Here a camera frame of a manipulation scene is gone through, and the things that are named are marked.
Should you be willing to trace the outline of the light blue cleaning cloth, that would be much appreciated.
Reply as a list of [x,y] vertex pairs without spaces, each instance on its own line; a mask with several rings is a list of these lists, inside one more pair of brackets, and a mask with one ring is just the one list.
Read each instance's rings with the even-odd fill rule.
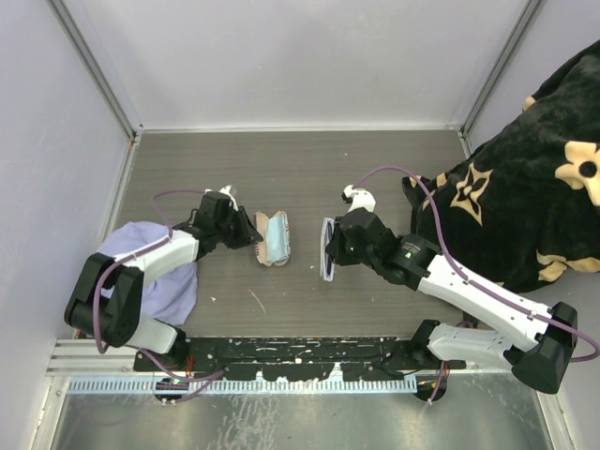
[[271,263],[285,263],[290,258],[290,234],[287,215],[281,213],[271,217],[267,222],[266,260]]

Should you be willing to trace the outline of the flag print glasses case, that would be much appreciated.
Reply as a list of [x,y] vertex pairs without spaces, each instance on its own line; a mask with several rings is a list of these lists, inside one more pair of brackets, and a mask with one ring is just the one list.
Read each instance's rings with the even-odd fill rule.
[[262,241],[255,244],[257,261],[266,267],[281,267],[291,258],[291,238],[288,216],[277,211],[269,217],[263,212],[254,215],[255,228]]

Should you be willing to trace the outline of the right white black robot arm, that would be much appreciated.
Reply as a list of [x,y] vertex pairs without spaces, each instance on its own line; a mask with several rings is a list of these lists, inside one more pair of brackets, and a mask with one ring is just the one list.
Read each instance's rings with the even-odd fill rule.
[[337,265],[363,264],[391,284],[437,297],[487,325],[479,330],[423,322],[411,346],[420,368],[463,360],[506,369],[542,393],[559,391],[578,342],[573,307],[549,307],[509,292],[423,237],[394,234],[363,207],[335,219],[325,251]]

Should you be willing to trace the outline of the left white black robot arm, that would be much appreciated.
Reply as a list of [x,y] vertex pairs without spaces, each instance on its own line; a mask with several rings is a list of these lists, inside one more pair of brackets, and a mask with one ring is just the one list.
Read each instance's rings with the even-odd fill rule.
[[89,256],[67,302],[64,321],[94,338],[97,349],[128,346],[147,351],[167,371],[188,360],[180,328],[143,313],[143,290],[159,277],[196,263],[219,245],[244,248],[262,241],[230,185],[207,189],[189,219],[167,227],[158,240],[112,257]]

